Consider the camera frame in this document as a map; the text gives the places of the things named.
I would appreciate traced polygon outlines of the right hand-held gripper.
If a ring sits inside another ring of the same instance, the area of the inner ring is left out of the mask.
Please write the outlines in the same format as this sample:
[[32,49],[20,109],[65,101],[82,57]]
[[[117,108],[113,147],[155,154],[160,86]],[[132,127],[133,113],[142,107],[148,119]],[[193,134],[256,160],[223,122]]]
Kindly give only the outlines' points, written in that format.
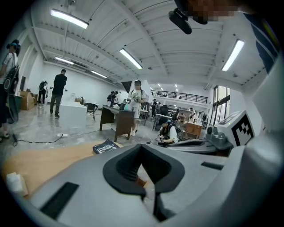
[[254,131],[246,110],[230,114],[216,126],[207,129],[205,138],[181,141],[166,148],[186,153],[228,157],[230,151],[246,145],[254,138]]

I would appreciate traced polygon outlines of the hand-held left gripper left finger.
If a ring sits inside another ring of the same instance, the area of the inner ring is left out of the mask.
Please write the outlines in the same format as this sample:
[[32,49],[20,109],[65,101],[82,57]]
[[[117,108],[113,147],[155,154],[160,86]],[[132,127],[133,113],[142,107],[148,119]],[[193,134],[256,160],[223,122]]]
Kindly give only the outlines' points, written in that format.
[[154,227],[156,218],[149,213],[140,196],[119,193],[103,176],[103,166],[122,154],[125,146],[81,159],[46,181],[29,198],[40,209],[66,182],[79,185],[58,216],[70,227]]

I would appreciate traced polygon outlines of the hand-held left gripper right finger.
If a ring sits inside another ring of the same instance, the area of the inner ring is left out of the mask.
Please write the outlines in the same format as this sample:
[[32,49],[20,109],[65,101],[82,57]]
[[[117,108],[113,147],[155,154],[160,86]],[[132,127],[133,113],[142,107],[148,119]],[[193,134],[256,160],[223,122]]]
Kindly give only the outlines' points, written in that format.
[[228,158],[170,151],[185,173],[178,186],[157,197],[158,216],[141,219],[142,227],[256,227],[268,223],[268,205],[281,197],[284,140],[256,137],[234,148]]

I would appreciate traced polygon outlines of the wooden coffee table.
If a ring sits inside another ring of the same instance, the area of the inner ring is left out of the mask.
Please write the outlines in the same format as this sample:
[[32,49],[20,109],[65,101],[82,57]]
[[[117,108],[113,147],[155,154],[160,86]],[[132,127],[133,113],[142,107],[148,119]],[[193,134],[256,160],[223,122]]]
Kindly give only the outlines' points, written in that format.
[[43,183],[54,177],[71,164],[95,155],[93,146],[104,141],[95,141],[82,145],[41,150],[28,150],[9,157],[0,168],[1,176],[18,173],[25,180],[29,198]]

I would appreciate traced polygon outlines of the wooden cabinet with white top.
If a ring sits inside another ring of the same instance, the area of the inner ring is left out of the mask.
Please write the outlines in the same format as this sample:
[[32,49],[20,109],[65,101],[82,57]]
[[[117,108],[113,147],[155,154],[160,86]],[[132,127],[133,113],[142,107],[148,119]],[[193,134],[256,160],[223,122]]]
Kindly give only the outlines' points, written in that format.
[[199,138],[202,131],[202,126],[196,123],[187,122],[185,124],[185,132],[195,136],[196,139]]

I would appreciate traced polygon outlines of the dark blue book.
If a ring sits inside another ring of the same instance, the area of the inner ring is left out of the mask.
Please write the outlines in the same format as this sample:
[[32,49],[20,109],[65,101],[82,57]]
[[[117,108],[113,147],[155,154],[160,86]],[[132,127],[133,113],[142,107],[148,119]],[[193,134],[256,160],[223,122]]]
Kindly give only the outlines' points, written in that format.
[[101,154],[101,153],[108,152],[108,151],[118,149],[118,148],[119,146],[117,144],[107,139],[99,145],[94,145],[92,149],[95,154]]

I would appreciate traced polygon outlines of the large dark-framed window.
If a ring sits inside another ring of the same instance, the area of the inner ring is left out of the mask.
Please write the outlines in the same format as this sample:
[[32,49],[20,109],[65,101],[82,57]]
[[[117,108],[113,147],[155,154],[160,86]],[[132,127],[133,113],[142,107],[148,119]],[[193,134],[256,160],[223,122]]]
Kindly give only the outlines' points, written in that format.
[[214,88],[213,96],[213,112],[211,124],[217,125],[227,116],[230,112],[230,89],[223,86],[216,86]]

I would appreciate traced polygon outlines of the black balcony railing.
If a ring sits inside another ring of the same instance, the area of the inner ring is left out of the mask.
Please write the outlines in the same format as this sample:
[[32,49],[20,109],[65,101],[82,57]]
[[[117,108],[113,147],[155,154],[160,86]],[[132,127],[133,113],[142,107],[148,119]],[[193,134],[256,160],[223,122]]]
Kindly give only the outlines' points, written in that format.
[[151,93],[154,97],[174,98],[178,100],[186,100],[186,101],[197,102],[201,104],[207,104],[207,101],[208,101],[208,97],[194,95],[194,94],[186,94],[186,93],[162,91],[162,90],[152,90]]

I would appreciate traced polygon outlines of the dark wooden vanity cabinet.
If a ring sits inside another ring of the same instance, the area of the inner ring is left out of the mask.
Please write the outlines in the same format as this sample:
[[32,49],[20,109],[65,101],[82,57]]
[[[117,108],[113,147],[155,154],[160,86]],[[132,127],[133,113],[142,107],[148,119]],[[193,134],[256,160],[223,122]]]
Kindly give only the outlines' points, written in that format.
[[114,124],[114,142],[117,142],[118,136],[124,134],[127,135],[127,140],[129,140],[133,122],[133,111],[120,110],[107,105],[103,105],[99,130],[102,131],[104,124]]

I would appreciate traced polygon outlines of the white rectangular cabinet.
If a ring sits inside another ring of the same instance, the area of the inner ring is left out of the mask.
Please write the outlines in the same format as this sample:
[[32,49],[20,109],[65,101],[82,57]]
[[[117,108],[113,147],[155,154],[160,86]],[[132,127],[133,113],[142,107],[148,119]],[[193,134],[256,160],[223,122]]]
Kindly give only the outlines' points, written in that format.
[[59,109],[59,120],[69,126],[80,126],[86,123],[87,107],[79,103],[72,105],[61,105]]

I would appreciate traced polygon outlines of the small white box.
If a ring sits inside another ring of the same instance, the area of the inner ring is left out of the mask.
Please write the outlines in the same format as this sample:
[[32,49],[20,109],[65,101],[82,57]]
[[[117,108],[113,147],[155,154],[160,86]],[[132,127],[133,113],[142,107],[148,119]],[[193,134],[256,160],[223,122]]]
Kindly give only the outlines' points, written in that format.
[[26,182],[20,174],[16,172],[7,174],[6,183],[7,183],[8,189],[11,192],[18,194],[19,196],[22,196],[22,197],[28,195],[28,189],[26,186]]

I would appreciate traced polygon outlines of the black chair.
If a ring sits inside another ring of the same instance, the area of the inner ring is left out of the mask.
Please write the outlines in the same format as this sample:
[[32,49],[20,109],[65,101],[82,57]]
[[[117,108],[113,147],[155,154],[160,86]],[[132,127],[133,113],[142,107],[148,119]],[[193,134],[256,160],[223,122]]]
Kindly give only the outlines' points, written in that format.
[[87,107],[87,113],[91,114],[95,121],[95,112],[98,109],[98,105],[94,103],[85,103],[84,106]]

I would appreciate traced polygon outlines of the person's light grey trousers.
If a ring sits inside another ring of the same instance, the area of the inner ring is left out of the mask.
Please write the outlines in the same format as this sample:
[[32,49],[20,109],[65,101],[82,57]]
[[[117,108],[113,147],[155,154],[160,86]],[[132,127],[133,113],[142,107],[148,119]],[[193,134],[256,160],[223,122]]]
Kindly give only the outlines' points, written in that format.
[[269,133],[284,133],[284,53],[280,53],[270,72],[252,97]]

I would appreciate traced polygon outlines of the cardboard box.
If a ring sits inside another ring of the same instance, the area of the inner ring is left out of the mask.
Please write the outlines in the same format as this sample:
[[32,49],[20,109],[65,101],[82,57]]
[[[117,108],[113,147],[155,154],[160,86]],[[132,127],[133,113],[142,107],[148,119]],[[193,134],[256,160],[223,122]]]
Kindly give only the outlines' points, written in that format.
[[37,105],[38,94],[33,94],[29,91],[20,91],[21,110],[30,110]]

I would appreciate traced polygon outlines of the person's dark shirt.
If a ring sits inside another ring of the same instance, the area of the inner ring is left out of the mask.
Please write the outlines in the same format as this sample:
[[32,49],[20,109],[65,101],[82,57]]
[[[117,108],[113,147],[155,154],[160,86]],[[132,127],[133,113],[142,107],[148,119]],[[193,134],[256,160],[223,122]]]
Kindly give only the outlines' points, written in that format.
[[262,59],[266,72],[269,73],[281,51],[278,38],[262,15],[251,9],[244,11],[244,15],[251,24],[259,56]]

